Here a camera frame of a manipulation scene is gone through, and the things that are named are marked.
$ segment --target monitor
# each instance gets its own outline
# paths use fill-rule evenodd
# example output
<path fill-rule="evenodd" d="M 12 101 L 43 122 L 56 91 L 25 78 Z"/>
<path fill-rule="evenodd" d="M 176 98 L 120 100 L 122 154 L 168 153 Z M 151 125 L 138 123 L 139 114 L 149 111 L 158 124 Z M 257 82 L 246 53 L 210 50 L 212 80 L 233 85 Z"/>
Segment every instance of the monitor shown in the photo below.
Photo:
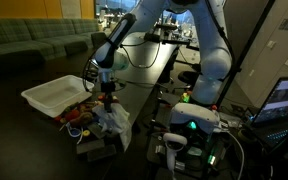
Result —
<path fill-rule="evenodd" d="M 288 119 L 288 77 L 279 78 L 252 124 Z"/>

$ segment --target red object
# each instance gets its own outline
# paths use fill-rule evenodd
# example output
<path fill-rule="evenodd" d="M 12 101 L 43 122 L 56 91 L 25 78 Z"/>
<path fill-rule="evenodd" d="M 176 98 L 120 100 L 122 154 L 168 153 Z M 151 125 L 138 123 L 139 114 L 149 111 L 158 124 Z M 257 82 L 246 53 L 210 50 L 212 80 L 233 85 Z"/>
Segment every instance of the red object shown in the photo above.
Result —
<path fill-rule="evenodd" d="M 62 119 L 62 116 L 57 116 L 54 118 L 55 121 L 60 121 Z"/>
<path fill-rule="evenodd" d="M 211 109 L 216 111 L 217 110 L 217 106 L 216 105 L 212 105 Z"/>
<path fill-rule="evenodd" d="M 99 101 L 104 100 L 104 95 L 100 95 L 100 96 L 98 96 L 97 99 L 98 99 Z"/>
<path fill-rule="evenodd" d="M 73 109 L 72 111 L 65 114 L 65 119 L 70 121 L 72 119 L 78 118 L 80 116 L 80 111 L 77 109 Z"/>

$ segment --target green light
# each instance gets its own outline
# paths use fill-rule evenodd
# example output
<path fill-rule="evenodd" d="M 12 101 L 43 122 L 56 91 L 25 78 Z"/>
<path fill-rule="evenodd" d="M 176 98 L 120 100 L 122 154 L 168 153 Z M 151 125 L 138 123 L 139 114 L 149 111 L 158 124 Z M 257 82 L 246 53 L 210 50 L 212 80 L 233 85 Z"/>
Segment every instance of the green light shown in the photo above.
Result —
<path fill-rule="evenodd" d="M 191 129 L 193 129 L 193 130 L 195 130 L 195 129 L 196 129 L 196 124 L 195 124 L 194 122 L 190 122 L 190 123 L 188 124 L 188 127 L 191 128 Z"/>
<path fill-rule="evenodd" d="M 189 100 L 190 100 L 189 96 L 186 96 L 186 97 L 183 98 L 183 101 L 186 102 L 186 103 L 188 103 Z"/>
<path fill-rule="evenodd" d="M 208 163 L 208 164 L 210 164 L 210 163 L 211 163 L 211 161 L 212 161 L 212 159 L 213 159 L 213 156 L 212 156 L 212 155 L 210 155 L 210 156 L 208 157 L 207 163 Z"/>

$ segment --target cable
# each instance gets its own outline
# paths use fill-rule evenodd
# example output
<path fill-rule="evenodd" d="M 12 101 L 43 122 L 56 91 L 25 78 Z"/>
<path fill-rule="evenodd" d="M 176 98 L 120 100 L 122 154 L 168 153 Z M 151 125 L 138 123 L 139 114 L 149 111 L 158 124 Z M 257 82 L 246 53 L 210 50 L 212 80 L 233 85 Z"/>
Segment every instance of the cable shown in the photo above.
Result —
<path fill-rule="evenodd" d="M 236 114 L 235 114 L 233 111 L 231 111 L 230 109 L 228 109 L 228 108 L 225 107 L 225 106 L 221 106 L 221 109 L 223 109 L 223 110 L 225 109 L 227 112 L 229 112 L 229 114 L 236 116 Z"/>
<path fill-rule="evenodd" d="M 186 58 L 184 57 L 184 55 L 183 55 L 183 53 L 182 53 L 182 51 L 181 51 L 181 48 L 179 48 L 178 51 L 180 51 L 180 53 L 181 53 L 181 55 L 182 55 L 184 61 L 187 62 Z"/>
<path fill-rule="evenodd" d="M 147 43 L 147 41 L 144 41 L 144 42 L 141 42 L 141 43 L 139 43 L 139 44 L 122 44 L 121 46 L 130 46 L 130 47 L 133 47 L 133 46 L 140 46 L 140 45 L 142 45 L 142 44 L 145 44 L 145 43 Z"/>
<path fill-rule="evenodd" d="M 140 119 L 140 122 L 143 124 L 144 127 L 146 127 L 147 129 L 150 128 L 150 125 L 147 125 L 144 123 L 144 119 L 146 119 L 147 117 L 149 117 L 150 115 L 153 115 L 153 112 L 151 112 L 150 114 L 146 114 L 144 115 L 141 119 Z"/>
<path fill-rule="evenodd" d="M 148 68 L 150 68 L 150 67 L 152 67 L 152 66 L 154 65 L 154 63 L 155 63 L 155 61 L 156 61 L 156 59 L 157 59 L 158 53 L 159 53 L 159 51 L 160 51 L 160 46 L 161 46 L 161 43 L 158 43 L 158 48 L 157 48 L 157 52 L 156 52 L 154 61 L 153 61 L 152 64 L 150 64 L 149 66 L 143 66 L 143 65 L 135 66 L 135 65 L 133 64 L 133 62 L 131 61 L 130 55 L 128 54 L 127 50 L 126 50 L 123 46 L 121 46 L 121 48 L 124 49 L 124 51 L 125 51 L 125 53 L 126 53 L 126 55 L 127 55 L 128 61 L 131 63 L 131 65 L 132 65 L 133 67 L 139 68 L 139 69 L 148 69 Z"/>
<path fill-rule="evenodd" d="M 121 91 L 121 90 L 125 89 L 125 87 L 126 87 L 126 84 L 125 84 L 125 86 L 121 87 L 120 89 L 115 90 L 114 92 Z"/>
<path fill-rule="evenodd" d="M 115 79 L 113 79 L 113 81 L 114 81 L 115 83 L 120 84 L 120 86 L 121 86 L 121 84 L 123 85 L 123 87 L 122 87 L 121 89 L 116 90 L 116 91 L 120 91 L 120 90 L 124 89 L 125 86 L 127 85 L 127 83 L 133 84 L 133 85 L 138 86 L 138 87 L 141 87 L 141 88 L 148 88 L 148 89 L 150 89 L 150 88 L 152 88 L 152 87 L 155 86 L 155 84 L 151 84 L 151 83 L 132 82 L 132 81 L 126 81 L 126 80 L 119 79 L 119 78 L 115 78 Z"/>
<path fill-rule="evenodd" d="M 80 144 L 80 142 L 82 141 L 82 138 L 83 138 L 83 132 L 84 132 L 84 129 L 83 129 L 83 127 L 81 127 L 81 136 L 80 136 L 80 139 L 77 141 L 76 144 Z"/>
<path fill-rule="evenodd" d="M 239 145 L 239 147 L 241 148 L 241 153 L 242 153 L 242 163 L 241 163 L 241 170 L 240 170 L 240 173 L 238 175 L 238 178 L 237 180 L 240 180 L 241 179 L 241 176 L 242 176 L 242 172 L 243 172 L 243 166 L 244 166 L 244 150 L 243 150 L 243 147 L 242 145 L 240 144 L 240 142 L 236 139 L 236 137 L 234 137 L 230 132 L 228 131 L 224 131 L 226 133 L 228 133 L 235 141 L 236 143 Z"/>
<path fill-rule="evenodd" d="M 245 105 L 245 106 L 248 106 L 248 107 L 257 108 L 257 107 L 255 107 L 255 106 L 253 106 L 253 105 L 249 105 L 249 104 L 237 102 L 237 101 L 234 101 L 234 100 L 231 100 L 231 99 L 228 99 L 228 98 L 224 98 L 224 99 L 226 99 L 226 100 L 228 100 L 228 101 L 231 101 L 231 102 L 233 102 L 233 103 L 236 103 L 236 104 L 240 104 L 240 105 Z"/>
<path fill-rule="evenodd" d="M 269 180 L 271 180 L 272 179 L 272 177 L 273 177 L 273 166 L 271 166 L 271 177 L 269 178 Z"/>
<path fill-rule="evenodd" d="M 90 65 L 92 62 L 91 58 L 94 56 L 95 52 L 96 51 L 94 51 L 92 53 L 92 55 L 87 59 L 85 65 L 84 65 L 83 71 L 82 71 L 82 83 L 83 83 L 83 86 L 84 86 L 86 92 L 89 92 L 89 89 L 87 88 L 87 85 L 86 85 L 86 76 L 87 76 L 87 72 L 88 72 L 87 70 L 90 69 Z"/>
<path fill-rule="evenodd" d="M 217 22 L 217 20 L 216 20 L 216 18 L 215 18 L 215 16 L 214 16 L 214 12 L 213 12 L 213 9 L 212 9 L 212 7 L 211 7 L 211 4 L 210 4 L 209 0 L 205 0 L 205 3 L 206 3 L 206 6 L 207 6 L 207 9 L 208 9 L 208 11 L 209 11 L 209 13 L 210 13 L 210 15 L 211 15 L 211 18 L 212 18 L 212 20 L 213 20 L 213 22 L 214 22 L 214 24 L 215 24 L 215 26 L 216 26 L 216 28 L 217 28 L 217 30 L 218 30 L 218 33 L 220 34 L 220 36 L 221 36 L 222 39 L 224 40 L 224 42 L 225 42 L 225 44 L 226 44 L 226 46 L 227 46 L 227 48 L 228 48 L 228 50 L 229 50 L 229 52 L 230 52 L 230 54 L 231 54 L 232 61 L 233 61 L 232 64 L 235 66 L 236 60 L 235 60 L 235 55 L 234 55 L 234 52 L 233 52 L 233 48 L 232 48 L 230 42 L 228 41 L 228 39 L 227 39 L 227 37 L 226 37 L 226 35 L 225 35 L 224 28 L 221 27 L 221 26 L 218 24 L 218 22 Z"/>

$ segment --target white container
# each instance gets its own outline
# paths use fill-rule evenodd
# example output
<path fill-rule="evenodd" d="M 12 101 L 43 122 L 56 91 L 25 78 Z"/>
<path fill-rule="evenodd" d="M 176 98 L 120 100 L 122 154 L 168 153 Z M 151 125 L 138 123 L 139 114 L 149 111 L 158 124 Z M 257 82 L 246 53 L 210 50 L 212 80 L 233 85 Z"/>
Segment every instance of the white container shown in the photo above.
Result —
<path fill-rule="evenodd" d="M 86 85 L 92 91 L 94 84 L 86 82 Z M 85 91 L 81 78 L 68 75 L 23 91 L 21 95 L 32 107 L 54 118 L 66 107 L 80 103 L 92 94 Z"/>

